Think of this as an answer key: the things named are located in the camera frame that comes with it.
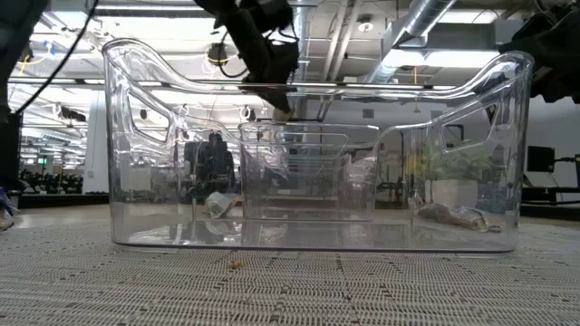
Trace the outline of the black workbench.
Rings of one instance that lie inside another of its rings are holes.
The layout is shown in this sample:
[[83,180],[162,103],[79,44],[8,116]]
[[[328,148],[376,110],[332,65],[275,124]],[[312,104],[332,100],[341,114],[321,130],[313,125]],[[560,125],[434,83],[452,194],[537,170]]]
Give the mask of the black workbench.
[[520,215],[580,222],[580,199],[564,194],[580,195],[580,187],[523,187]]

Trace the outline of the blue white granola bar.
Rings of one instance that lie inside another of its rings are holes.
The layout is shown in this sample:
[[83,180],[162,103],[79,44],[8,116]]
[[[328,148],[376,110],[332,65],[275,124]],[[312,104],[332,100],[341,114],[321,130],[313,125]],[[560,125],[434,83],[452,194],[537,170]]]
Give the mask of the blue white granola bar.
[[430,221],[459,226],[481,233],[501,232],[499,225],[491,225],[483,213],[471,207],[430,203],[420,208],[416,215]]

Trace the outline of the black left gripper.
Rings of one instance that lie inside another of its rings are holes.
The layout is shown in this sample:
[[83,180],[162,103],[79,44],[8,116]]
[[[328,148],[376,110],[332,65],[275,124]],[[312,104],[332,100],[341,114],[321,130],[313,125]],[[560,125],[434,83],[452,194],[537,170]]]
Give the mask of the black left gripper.
[[[263,37],[256,28],[242,29],[242,58],[248,69],[243,79],[246,83],[286,84],[298,67],[298,42],[270,40]],[[258,96],[273,108],[274,121],[289,121],[292,109],[284,91],[262,88]]]

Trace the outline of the black hanging ceiling device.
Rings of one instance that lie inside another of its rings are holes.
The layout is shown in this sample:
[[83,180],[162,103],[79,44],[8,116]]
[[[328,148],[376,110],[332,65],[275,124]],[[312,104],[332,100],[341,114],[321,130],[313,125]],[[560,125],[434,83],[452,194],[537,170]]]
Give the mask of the black hanging ceiling device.
[[208,62],[214,66],[226,64],[228,61],[226,46],[223,43],[212,43],[207,53]]

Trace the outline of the slanted silver air duct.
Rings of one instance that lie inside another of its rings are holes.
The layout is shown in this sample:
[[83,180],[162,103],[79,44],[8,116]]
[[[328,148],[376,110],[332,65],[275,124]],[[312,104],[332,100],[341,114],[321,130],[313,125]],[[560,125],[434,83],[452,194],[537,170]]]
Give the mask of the slanted silver air duct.
[[413,0],[408,13],[385,29],[382,49],[424,48],[428,33],[457,0]]

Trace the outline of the narrow clear plastic bin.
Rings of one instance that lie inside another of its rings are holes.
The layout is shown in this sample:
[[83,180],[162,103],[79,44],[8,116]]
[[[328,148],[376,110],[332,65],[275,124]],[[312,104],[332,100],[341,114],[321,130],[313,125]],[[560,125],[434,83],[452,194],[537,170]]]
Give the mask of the narrow clear plastic bin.
[[262,121],[238,130],[244,217],[342,222],[373,210],[378,127]]

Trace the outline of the grey woven mat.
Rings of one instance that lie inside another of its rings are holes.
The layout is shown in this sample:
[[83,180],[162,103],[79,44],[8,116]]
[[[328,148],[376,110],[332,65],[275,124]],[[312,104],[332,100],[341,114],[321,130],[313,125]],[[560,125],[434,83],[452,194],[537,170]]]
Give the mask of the grey woven mat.
[[0,326],[13,325],[580,326],[580,229],[522,225],[517,250],[489,258],[146,252],[103,222],[13,229]]

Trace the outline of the small green potted plant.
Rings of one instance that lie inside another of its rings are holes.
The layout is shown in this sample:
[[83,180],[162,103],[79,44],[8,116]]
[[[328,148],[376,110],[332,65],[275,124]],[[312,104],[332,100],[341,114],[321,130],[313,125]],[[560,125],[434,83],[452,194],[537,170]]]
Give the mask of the small green potted plant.
[[441,142],[425,140],[413,145],[405,164],[407,194],[415,206],[442,204],[474,206],[478,183],[492,167],[483,149],[447,149]]

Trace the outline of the black monitor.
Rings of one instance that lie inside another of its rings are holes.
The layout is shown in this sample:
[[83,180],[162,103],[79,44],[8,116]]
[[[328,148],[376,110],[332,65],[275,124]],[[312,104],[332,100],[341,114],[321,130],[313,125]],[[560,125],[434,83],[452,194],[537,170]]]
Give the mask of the black monitor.
[[527,171],[553,173],[555,169],[556,152],[554,148],[528,146]]

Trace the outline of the vertical silver air duct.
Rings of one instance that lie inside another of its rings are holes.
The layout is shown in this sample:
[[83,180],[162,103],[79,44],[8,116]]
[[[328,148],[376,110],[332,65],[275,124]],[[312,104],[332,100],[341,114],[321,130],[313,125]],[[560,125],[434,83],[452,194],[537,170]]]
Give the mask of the vertical silver air duct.
[[[310,60],[307,58],[307,38],[310,24],[308,23],[308,7],[294,7],[294,28],[295,34],[299,39],[299,63],[295,71],[294,82],[305,82],[306,73]],[[307,99],[304,97],[295,98],[294,118],[304,120],[307,117]]]

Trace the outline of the black partition panel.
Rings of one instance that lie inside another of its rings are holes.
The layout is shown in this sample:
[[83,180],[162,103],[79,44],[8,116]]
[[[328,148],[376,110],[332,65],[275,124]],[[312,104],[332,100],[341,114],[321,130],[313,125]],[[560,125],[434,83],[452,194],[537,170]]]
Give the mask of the black partition panel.
[[19,180],[22,120],[21,114],[9,114],[0,121],[0,187],[5,190],[24,189]]

